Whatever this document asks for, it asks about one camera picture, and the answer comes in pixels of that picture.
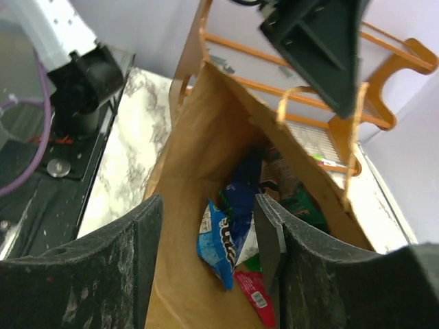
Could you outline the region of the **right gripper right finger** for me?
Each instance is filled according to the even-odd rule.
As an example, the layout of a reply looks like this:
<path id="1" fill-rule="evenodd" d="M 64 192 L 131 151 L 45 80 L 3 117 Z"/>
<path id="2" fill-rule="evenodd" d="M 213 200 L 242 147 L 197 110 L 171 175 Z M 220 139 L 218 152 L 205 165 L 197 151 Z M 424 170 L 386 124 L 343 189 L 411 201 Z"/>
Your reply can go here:
<path id="1" fill-rule="evenodd" d="M 265 290 L 277 328 L 437 328 L 438 246 L 378 254 L 254 201 Z"/>

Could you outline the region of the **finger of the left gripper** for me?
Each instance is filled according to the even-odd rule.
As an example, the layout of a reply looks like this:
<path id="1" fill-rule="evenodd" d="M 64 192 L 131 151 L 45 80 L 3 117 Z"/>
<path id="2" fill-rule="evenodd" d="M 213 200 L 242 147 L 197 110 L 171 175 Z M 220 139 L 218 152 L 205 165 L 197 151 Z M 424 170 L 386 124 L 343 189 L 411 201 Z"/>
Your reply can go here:
<path id="1" fill-rule="evenodd" d="M 334 113 L 352 115 L 367 0 L 262 1 L 260 30 Z"/>

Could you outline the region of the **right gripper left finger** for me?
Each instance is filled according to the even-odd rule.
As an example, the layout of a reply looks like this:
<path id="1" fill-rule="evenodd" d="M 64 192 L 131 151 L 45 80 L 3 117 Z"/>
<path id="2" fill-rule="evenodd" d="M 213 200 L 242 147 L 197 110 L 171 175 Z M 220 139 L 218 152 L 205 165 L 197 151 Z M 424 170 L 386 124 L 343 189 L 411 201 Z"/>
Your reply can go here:
<path id="1" fill-rule="evenodd" d="M 2 328 L 143 328 L 163 223 L 154 195 L 40 256 L 1 262 Z"/>

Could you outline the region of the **light blue snack bag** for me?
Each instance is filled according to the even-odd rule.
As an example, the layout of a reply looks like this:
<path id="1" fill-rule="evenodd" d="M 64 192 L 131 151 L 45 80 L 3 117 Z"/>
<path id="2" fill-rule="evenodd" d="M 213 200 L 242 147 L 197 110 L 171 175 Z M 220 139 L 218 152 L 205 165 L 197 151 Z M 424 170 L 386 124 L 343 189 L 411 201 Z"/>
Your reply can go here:
<path id="1" fill-rule="evenodd" d="M 233 289 L 234 272 L 239 265 L 245 264 L 250 271 L 261 270 L 254 213 L 239 209 L 231 214 L 233 218 L 210 200 L 196 246 L 198 256 L 213 270 L 225 291 Z"/>

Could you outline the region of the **brown paper bag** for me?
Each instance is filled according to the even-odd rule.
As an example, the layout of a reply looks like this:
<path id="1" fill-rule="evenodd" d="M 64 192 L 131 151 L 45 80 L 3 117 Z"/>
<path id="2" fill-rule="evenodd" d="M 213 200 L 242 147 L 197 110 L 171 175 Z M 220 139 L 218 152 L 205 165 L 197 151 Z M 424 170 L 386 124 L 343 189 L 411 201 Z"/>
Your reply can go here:
<path id="1" fill-rule="evenodd" d="M 319 203 L 331 234 L 371 244 L 343 192 L 258 97 L 204 63 L 152 171 L 145 194 L 163 197 L 164 217 L 147 328 L 262 328 L 240 288 L 225 291 L 196 251 L 202 215 L 248 150 L 269 141 Z"/>

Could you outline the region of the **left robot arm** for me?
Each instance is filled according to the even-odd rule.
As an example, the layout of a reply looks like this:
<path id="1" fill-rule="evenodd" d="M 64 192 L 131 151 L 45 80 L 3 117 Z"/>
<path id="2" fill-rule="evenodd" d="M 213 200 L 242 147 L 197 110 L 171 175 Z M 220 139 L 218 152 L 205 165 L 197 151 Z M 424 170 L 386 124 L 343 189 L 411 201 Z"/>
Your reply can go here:
<path id="1" fill-rule="evenodd" d="M 244 1 L 263 16 L 260 31 L 341 119 L 357 99 L 357 43 L 367 1 Z M 69 1 L 7 1 L 56 91 L 59 124 L 91 114 L 122 84 L 107 46 Z"/>

